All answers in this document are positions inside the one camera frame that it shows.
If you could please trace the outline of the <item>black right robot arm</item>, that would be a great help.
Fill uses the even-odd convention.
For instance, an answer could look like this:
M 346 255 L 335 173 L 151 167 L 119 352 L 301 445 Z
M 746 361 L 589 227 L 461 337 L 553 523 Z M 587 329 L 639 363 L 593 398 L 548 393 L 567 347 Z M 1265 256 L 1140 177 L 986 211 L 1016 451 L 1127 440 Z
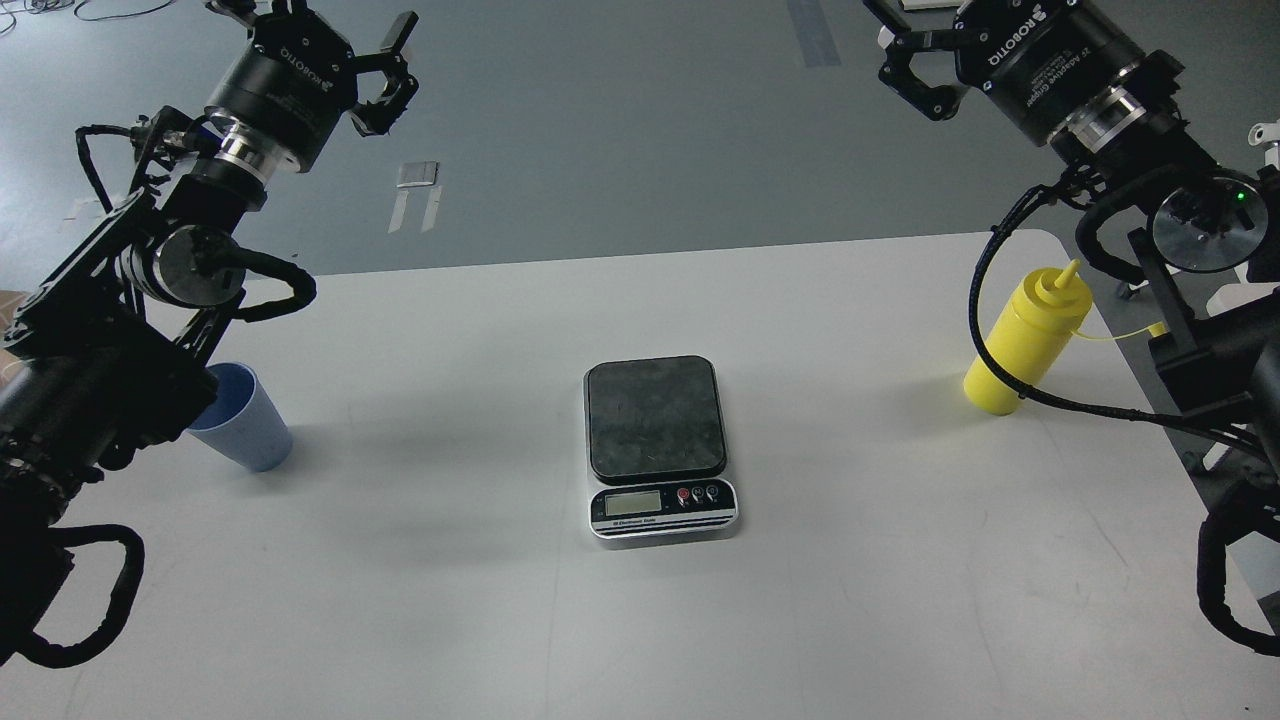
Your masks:
M 977 90 L 1065 164 L 991 228 L 966 300 L 978 368 L 1016 398 L 1198 436 L 1276 471 L 1277 292 L 1199 316 L 1172 269 L 1248 266 L 1253 282 L 1277 281 L 1277 127 L 1253 128 L 1253 142 L 1268 145 L 1254 176 L 1222 167 L 1187 133 L 1174 99 L 1181 64 L 1140 49 L 1093 1 L 964 1 L 940 29 L 914 29 L 887 1 L 867 8 L 882 26 L 881 82 L 922 115 L 947 120 Z M 1047 393 L 983 337 L 978 310 L 995 255 L 1056 202 L 1082 214 L 1075 245 L 1087 265 L 1155 297 L 1165 331 L 1148 347 L 1176 414 Z

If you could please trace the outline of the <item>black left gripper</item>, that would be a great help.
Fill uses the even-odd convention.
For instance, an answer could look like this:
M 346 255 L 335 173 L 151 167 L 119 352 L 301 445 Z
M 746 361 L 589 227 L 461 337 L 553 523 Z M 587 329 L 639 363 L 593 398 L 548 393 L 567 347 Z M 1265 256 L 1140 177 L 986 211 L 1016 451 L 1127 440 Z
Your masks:
M 206 1 L 205 8 L 236 20 L 250 37 L 205 111 L 223 129 L 239 122 L 266 135 L 297 173 L 314 168 L 348 110 L 361 136 L 384 136 L 419 91 L 404 55 L 416 12 L 401 13 L 375 53 L 355 56 L 321 15 L 294 14 L 293 1 Z M 376 99 L 356 102 L 355 74 L 383 77 Z

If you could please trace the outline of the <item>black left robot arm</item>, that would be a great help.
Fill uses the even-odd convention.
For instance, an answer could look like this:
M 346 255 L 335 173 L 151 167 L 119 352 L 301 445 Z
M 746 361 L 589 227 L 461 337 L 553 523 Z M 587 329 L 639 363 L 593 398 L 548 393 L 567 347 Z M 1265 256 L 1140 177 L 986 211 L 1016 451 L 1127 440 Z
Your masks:
M 129 127 L 78 128 L 97 193 L 88 137 L 131 141 L 128 192 L 3 334 L 20 363 L 3 389 L 4 659 L 74 667 L 120 635 L 145 542 L 120 524 L 63 527 L 69 503 L 212 405 L 209 359 L 233 322 L 315 300 L 306 270 L 234 240 L 271 177 L 311 170 L 344 117 L 362 136 L 387 135 L 419 91 L 404 55 L 415 12 L 358 54 L 305 1 L 207 8 L 246 28 L 246 50 L 197 117 L 164 106 Z

